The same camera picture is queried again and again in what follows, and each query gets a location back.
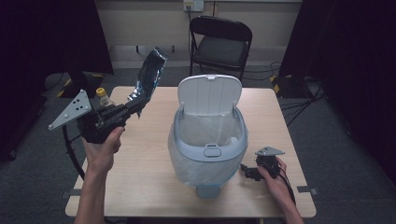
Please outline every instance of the bin base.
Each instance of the bin base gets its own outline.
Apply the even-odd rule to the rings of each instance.
[[[198,186],[197,193],[200,198],[211,199],[217,198],[220,194],[220,186]]]

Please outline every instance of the trash can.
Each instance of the trash can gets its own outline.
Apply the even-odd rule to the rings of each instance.
[[[237,108],[242,84],[235,77],[200,75],[177,89],[168,149],[177,179],[216,198],[235,174],[248,148],[248,130]]]

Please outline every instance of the bottle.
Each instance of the bottle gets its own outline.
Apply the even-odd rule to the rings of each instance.
[[[102,106],[110,106],[110,105],[116,105],[110,97],[107,96],[106,90],[104,88],[98,88],[96,90],[96,95],[99,96],[99,103]]]

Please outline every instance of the chair back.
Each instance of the chair back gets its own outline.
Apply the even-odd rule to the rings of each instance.
[[[232,39],[248,42],[250,46],[253,34],[240,21],[225,20],[217,17],[199,16],[190,22],[191,36],[194,34],[208,35],[217,38]]]

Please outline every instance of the open lid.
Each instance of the open lid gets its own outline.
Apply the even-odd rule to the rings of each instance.
[[[223,115],[233,112],[242,92],[236,77],[200,75],[187,77],[178,85],[178,102],[184,114]]]

